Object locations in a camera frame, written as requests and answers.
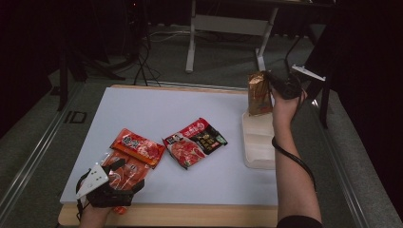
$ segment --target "brown snack bag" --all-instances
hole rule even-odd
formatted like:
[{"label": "brown snack bag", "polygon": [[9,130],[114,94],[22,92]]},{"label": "brown snack bag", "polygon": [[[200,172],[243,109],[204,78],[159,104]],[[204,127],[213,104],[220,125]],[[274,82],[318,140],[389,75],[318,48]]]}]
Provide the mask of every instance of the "brown snack bag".
[{"label": "brown snack bag", "polygon": [[263,71],[250,74],[248,77],[249,115],[259,116],[271,113],[273,110],[270,99],[269,80]]}]

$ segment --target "red packaging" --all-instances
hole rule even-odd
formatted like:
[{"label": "red packaging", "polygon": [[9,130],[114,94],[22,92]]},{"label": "red packaging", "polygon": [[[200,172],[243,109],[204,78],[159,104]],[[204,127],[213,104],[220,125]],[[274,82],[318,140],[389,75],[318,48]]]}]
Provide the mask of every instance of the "red packaging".
[{"label": "red packaging", "polygon": [[103,162],[103,166],[109,166],[120,159],[125,160],[125,165],[115,171],[110,170],[108,174],[109,185],[116,190],[130,190],[136,183],[145,178],[149,165],[121,151],[114,150]]},{"label": "red packaging", "polygon": [[185,169],[228,144],[220,132],[203,118],[165,138],[163,143],[172,158]]},{"label": "red packaging", "polygon": [[126,128],[119,133],[110,148],[125,152],[152,168],[155,168],[160,162],[165,150],[165,146],[152,142]]}]

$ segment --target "snack bag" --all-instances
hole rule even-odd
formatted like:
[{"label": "snack bag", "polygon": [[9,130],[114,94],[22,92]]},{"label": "snack bag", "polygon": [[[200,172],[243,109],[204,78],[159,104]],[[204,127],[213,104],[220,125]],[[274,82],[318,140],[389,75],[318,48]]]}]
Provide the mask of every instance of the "snack bag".
[{"label": "snack bag", "polygon": [[264,72],[250,74],[248,77],[249,115],[259,116],[273,111],[270,99],[269,80]]},{"label": "snack bag", "polygon": [[165,147],[156,142],[152,142],[124,128],[113,144],[112,149],[125,152],[127,155],[138,159],[155,168],[160,162]]},{"label": "snack bag", "polygon": [[[116,190],[131,190],[136,183],[145,178],[149,165],[138,161],[124,152],[114,150],[106,157],[103,166],[109,166],[120,159],[125,160],[125,165],[116,170],[109,171],[109,185]],[[127,211],[127,207],[116,206],[112,210],[119,215],[123,215]]]},{"label": "snack bag", "polygon": [[172,158],[185,169],[228,144],[220,132],[203,118],[165,138],[163,143]]}]

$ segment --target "plastic container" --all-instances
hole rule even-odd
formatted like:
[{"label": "plastic container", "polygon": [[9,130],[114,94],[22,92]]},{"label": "plastic container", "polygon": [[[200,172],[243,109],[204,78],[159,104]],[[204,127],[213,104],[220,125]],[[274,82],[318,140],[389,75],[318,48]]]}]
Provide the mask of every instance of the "plastic container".
[{"label": "plastic container", "polygon": [[242,115],[244,162],[249,168],[276,169],[275,148],[272,139],[273,114],[250,116]]}]

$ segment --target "hand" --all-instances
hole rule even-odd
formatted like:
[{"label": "hand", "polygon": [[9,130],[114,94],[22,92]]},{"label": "hand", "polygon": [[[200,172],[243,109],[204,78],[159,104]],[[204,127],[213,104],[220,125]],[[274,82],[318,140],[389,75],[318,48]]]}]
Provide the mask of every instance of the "hand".
[{"label": "hand", "polygon": [[84,209],[81,216],[80,226],[86,228],[101,228],[105,226],[107,215],[111,211],[110,207],[93,207],[90,203]]},{"label": "hand", "polygon": [[281,95],[273,88],[272,94],[275,99],[273,107],[273,125],[274,127],[289,127],[294,115],[296,114],[299,103],[302,103],[307,97],[307,93],[302,90],[301,98],[284,100]]}]

